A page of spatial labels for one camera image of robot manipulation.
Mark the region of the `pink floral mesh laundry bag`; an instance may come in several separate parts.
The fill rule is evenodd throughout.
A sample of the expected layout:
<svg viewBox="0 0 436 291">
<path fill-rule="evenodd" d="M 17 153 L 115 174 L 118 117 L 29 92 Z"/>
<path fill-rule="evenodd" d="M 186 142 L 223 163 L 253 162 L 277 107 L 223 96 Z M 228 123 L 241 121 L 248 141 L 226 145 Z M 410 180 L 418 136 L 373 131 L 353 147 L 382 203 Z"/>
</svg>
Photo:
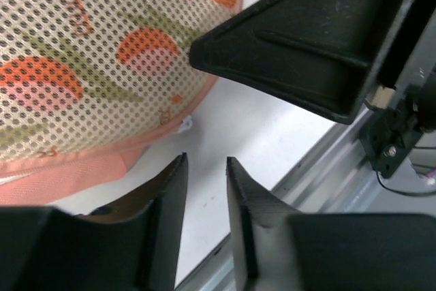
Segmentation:
<svg viewBox="0 0 436 291">
<path fill-rule="evenodd" d="M 191 43 L 243 0 L 1 0 L 1 203 L 117 180 L 216 83 Z"/>
</svg>

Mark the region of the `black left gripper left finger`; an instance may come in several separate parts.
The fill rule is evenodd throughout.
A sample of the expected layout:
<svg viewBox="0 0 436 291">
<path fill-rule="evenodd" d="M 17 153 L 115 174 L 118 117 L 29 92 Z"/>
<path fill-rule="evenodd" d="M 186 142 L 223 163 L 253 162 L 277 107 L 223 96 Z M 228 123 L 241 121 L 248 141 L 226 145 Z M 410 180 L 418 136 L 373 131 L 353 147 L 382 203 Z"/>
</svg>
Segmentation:
<svg viewBox="0 0 436 291">
<path fill-rule="evenodd" d="M 181 154 L 88 215 L 1 207 L 1 289 L 173 290 L 187 182 Z"/>
</svg>

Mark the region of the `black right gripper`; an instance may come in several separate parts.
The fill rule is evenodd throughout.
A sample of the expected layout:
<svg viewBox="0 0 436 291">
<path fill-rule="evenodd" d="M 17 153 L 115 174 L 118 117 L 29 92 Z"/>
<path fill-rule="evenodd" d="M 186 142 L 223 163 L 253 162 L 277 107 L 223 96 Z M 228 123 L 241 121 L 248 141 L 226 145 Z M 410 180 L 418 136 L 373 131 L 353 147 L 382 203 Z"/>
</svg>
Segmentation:
<svg viewBox="0 0 436 291">
<path fill-rule="evenodd" d="M 435 68 L 435 0 L 401 0 L 375 64 L 360 141 L 377 176 L 389 179 L 428 130 L 418 103 Z"/>
</svg>

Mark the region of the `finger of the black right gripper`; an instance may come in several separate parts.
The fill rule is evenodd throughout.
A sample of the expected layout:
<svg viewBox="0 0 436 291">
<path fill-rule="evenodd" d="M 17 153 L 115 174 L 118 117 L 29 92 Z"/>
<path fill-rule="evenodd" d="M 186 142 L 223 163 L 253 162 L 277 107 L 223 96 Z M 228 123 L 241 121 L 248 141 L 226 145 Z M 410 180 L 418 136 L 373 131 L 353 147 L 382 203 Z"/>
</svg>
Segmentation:
<svg viewBox="0 0 436 291">
<path fill-rule="evenodd" d="M 259 0 L 199 37 L 199 70 L 351 123 L 375 83 L 393 87 L 417 31 L 416 0 Z"/>
</svg>

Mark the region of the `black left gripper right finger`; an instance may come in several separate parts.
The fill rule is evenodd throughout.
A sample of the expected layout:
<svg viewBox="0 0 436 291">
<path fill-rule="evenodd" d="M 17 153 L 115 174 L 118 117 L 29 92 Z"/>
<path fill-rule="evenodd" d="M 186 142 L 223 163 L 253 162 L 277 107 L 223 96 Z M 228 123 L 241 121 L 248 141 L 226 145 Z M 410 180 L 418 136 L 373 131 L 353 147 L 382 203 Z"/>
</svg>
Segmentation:
<svg viewBox="0 0 436 291">
<path fill-rule="evenodd" d="M 302 213 L 226 163 L 237 290 L 434 290 L 435 218 Z"/>
</svg>

